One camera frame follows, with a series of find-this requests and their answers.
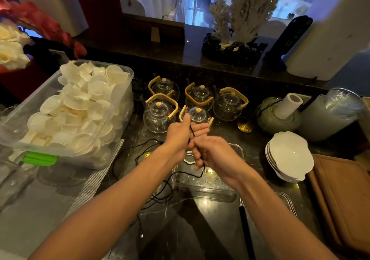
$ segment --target black rock base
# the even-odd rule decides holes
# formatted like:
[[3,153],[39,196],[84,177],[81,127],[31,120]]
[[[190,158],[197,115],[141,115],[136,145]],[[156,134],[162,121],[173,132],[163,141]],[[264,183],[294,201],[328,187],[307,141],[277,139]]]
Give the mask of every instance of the black rock base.
[[257,44],[253,39],[247,46],[241,42],[234,42],[231,46],[221,49],[220,40],[207,33],[203,40],[202,53],[205,57],[232,65],[253,66],[258,63],[267,43]]

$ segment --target hand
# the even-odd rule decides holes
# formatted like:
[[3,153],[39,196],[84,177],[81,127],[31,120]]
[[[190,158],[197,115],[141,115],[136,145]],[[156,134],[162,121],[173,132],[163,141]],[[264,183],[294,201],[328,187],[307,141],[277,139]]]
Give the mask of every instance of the hand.
[[202,123],[199,125],[195,123],[190,123],[189,114],[185,114],[182,123],[170,124],[163,146],[167,149],[167,153],[170,156],[170,164],[172,165],[172,167],[185,159],[189,139],[193,138],[193,134],[190,131],[190,125],[194,131],[195,136],[205,135],[209,132],[209,127],[207,123]]
[[218,136],[202,135],[192,139],[189,148],[193,149],[196,170],[200,169],[204,162],[230,187],[236,190],[242,187],[243,174],[251,167],[235,153],[226,140]]

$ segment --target forearm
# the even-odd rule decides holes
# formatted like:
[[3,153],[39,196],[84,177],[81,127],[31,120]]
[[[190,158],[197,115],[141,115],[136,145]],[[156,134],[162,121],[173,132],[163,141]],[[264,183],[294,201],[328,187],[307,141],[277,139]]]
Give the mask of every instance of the forearm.
[[293,214],[252,168],[238,189],[260,234],[277,259],[337,259]]
[[31,255],[35,259],[100,260],[169,173],[165,146],[68,217]]

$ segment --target teapot lid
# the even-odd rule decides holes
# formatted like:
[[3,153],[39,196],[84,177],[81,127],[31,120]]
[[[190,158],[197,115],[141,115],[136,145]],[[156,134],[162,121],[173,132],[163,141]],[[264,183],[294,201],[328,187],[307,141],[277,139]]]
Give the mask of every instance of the teapot lid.
[[193,107],[188,113],[193,122],[204,122],[207,119],[207,112],[201,107]]
[[162,101],[155,101],[149,105],[149,113],[153,117],[164,117],[172,112],[171,109],[169,104]]
[[209,89],[204,85],[193,87],[192,92],[198,98],[206,98],[209,96]]
[[224,92],[222,94],[224,101],[230,105],[238,105],[240,98],[236,96],[234,92]]
[[170,90],[173,88],[173,82],[169,79],[162,78],[156,82],[156,85],[161,90]]

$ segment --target red flower pot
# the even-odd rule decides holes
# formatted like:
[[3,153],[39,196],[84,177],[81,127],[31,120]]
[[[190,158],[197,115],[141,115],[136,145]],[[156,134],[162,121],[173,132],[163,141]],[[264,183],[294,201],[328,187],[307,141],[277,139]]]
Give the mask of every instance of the red flower pot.
[[122,8],[119,0],[78,0],[85,15],[91,38],[117,41],[122,31]]
[[21,101],[25,100],[49,78],[33,57],[27,56],[31,61],[24,69],[9,70],[0,65],[0,83]]

